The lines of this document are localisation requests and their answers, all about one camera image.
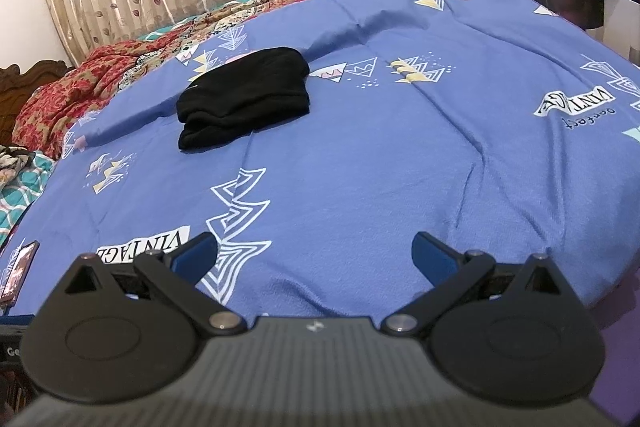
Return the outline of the brown wooden headboard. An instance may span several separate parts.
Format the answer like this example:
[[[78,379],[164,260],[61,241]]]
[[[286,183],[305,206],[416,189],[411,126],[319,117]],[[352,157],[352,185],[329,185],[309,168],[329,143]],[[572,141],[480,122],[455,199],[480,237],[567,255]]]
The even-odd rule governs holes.
[[[34,92],[45,84],[61,79],[72,70],[64,61],[37,62],[26,72],[12,64],[0,69],[0,144],[12,144],[15,119]]]

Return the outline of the smartphone on bed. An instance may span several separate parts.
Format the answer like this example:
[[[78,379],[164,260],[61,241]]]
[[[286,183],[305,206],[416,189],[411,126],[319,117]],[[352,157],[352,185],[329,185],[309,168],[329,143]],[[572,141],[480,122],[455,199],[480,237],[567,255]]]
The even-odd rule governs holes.
[[[12,307],[24,285],[32,260],[40,244],[37,241],[21,243],[14,251],[8,264],[8,271],[1,284],[1,306]]]

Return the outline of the teal patterned cloth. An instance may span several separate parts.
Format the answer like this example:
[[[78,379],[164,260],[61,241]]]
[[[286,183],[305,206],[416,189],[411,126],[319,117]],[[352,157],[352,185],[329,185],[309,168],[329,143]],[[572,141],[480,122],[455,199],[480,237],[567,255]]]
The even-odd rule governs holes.
[[[1,190],[1,245],[20,222],[23,213],[43,193],[54,170],[55,161],[36,152],[32,163]]]

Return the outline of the black pants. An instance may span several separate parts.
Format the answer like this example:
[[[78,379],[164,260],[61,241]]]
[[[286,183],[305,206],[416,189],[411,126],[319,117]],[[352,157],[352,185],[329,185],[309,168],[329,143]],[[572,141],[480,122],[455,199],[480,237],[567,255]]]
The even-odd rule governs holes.
[[[309,65],[296,49],[263,49],[210,70],[176,103],[180,150],[226,145],[309,113]]]

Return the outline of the red floral blanket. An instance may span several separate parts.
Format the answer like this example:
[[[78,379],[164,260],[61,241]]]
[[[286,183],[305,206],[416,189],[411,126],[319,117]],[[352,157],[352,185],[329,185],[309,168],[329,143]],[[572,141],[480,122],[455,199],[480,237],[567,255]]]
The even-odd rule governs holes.
[[[99,110],[114,96],[192,44],[231,29],[262,13],[304,0],[232,1],[180,24],[151,42],[124,40],[100,46],[62,78],[37,88],[17,114],[8,143],[40,150],[58,159],[65,133],[85,114]]]

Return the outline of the blue patterned bedsheet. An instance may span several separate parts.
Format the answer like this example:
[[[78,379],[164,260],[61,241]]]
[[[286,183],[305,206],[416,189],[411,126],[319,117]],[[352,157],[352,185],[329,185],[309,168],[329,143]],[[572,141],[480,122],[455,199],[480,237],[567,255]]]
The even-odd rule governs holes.
[[[176,103],[247,54],[296,49],[309,113],[180,150]],[[121,265],[203,232],[201,291],[246,317],[369,315],[430,287],[416,233],[551,257],[584,303],[639,263],[639,69],[534,0],[307,0],[144,76],[67,132],[1,256],[40,246],[34,314],[77,256]]]

